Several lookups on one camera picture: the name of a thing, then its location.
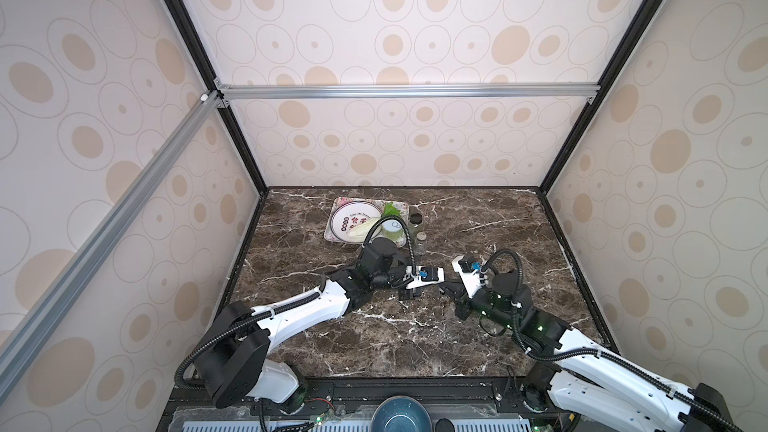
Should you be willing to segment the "blue bowl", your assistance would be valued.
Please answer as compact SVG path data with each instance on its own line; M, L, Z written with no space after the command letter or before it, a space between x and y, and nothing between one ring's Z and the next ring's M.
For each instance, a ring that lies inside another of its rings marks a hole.
M393 396L373 413L370 432L431 432L431 417L426 408L408 396Z

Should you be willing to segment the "black vertical frame post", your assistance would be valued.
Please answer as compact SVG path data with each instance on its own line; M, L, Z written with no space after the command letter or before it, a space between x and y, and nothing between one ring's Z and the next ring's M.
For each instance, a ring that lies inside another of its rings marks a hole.
M205 50L198 29L194 25L189 11L187 10L184 0L163 1L206 89L208 91L220 92L221 89L216 83L217 74L209 59L208 53ZM264 195L269 191L269 187L266 185L266 182L258 169L253 154L245 140L244 133L231 106L220 106L218 112L257 192Z
M586 105L577 116L574 126L567 135L553 164L539 186L541 196L546 196L553 189L556 181L563 173L565 166L587 132L602 103L605 101L608 93L620 77L623 69L635 52L638 44L650 27L653 19L658 14L663 3L664 0L641 0L626 32L618 42L617 48L598 80L599 89L596 95L587 101Z

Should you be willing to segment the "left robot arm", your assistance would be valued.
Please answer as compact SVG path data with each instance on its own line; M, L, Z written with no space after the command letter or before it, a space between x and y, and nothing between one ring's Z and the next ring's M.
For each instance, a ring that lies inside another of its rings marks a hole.
M284 413L300 410L306 379L294 367L268 358L283 342L360 309L378 290L411 297L445 279L442 268L420 265L413 252L402 253L393 240L377 236L390 220L372 223L358 256L326 273L320 286L264 306L228 304L181 361L176 387L206 391L219 409L252 398L270 401Z

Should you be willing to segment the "green leafy vegetable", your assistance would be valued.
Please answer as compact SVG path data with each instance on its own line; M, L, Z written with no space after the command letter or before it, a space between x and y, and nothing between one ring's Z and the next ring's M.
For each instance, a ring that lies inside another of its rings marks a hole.
M402 214L400 209L393 202L386 202L383 207L382 216L383 217L389 217L389 216L401 217Z

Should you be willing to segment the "white plate with red text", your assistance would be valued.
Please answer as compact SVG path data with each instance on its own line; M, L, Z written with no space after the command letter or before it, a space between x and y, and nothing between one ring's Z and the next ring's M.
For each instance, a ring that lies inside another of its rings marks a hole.
M347 231L361 221L370 218L381 217L382 211L372 203L364 201L351 201L340 205L330 216L329 231L332 240L358 244L362 242L352 242Z

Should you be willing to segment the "floral rectangular tray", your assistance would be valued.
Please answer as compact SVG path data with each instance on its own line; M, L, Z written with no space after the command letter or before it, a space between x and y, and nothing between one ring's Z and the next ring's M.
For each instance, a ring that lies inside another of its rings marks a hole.
M333 203L324 238L335 243L361 244L379 219L399 215L407 221L408 212L406 202L339 197Z

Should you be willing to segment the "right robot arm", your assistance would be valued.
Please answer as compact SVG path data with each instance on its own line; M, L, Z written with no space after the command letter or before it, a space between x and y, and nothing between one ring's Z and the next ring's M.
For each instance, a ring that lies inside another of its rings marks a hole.
M534 365L517 390L526 408L554 406L616 431L735 431L723 395L704 383L691 388L599 345L532 301L519 255L502 249L484 262L453 259L458 278L441 285L461 320L476 316L509 335Z

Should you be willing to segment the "aluminium rail left wall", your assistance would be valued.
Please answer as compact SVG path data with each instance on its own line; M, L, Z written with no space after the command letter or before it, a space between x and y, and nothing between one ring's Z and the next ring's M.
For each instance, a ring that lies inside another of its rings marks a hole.
M220 104L221 98L221 92L210 90L198 101L4 345L1 351L2 401L7 400L194 135Z

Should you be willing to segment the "pale green cabbage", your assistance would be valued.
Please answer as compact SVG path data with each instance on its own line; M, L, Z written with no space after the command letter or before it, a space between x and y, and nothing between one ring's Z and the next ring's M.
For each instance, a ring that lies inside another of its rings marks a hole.
M352 242L362 242L368 233L374 229L375 224L378 222L379 217L370 218L366 221L361 221L354 227L351 227L347 231L347 235Z

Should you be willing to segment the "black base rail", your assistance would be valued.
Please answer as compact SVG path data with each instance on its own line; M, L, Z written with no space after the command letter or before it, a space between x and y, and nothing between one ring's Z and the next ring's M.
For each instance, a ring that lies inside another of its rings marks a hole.
M271 401L243 399L235 405L217 409L203 391L175 390L162 409L157 429L180 431L187 421L236 421L259 425L266 422L274 428L279 422L309 422L322 414L331 417L327 426L344 420L363 420L394 396L417 400L437 421L442 418L523 418L535 430L607 431L605 425L587 418L578 419L572 412L551 408L541 414L526 409L515 387L518 377L374 377L374 378L310 378L307 402L292 415L279 410Z

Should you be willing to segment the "black vertical frame post right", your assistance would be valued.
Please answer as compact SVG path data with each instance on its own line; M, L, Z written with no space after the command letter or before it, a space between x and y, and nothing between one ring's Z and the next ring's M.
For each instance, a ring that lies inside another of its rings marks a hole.
M563 173L565 166L587 132L602 103L605 101L608 93L620 77L623 69L635 52L638 44L650 27L653 19L658 14L663 3L664 0L641 0L626 32L618 42L617 48L598 80L599 89L596 95L587 101L586 105L577 116L574 126L567 135L553 164L539 186L541 196L546 196L553 189L556 181Z

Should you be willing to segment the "small clear glass bottle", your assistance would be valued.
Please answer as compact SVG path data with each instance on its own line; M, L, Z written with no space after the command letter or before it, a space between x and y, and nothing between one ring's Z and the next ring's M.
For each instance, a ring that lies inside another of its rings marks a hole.
M427 253L427 234L424 231L419 231L416 234L415 254L424 255L426 253Z

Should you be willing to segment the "black vertical frame post left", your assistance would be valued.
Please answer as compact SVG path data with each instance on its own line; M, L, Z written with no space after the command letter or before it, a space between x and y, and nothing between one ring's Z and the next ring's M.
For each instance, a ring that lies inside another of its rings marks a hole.
M209 59L208 53L205 50L198 29L194 25L189 11L187 10L184 0L163 1L206 89L208 91L220 92L221 89L216 83L217 74ZM218 112L257 192L264 195L269 191L269 187L266 185L266 182L258 169L253 154L245 140L244 133L231 106L220 106Z

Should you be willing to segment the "horizontal aluminium rail back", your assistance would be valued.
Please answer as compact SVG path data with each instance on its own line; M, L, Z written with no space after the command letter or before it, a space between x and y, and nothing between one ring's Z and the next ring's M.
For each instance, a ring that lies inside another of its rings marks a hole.
M222 85L227 100L322 100L406 98L594 97L597 83L426 84L426 85Z

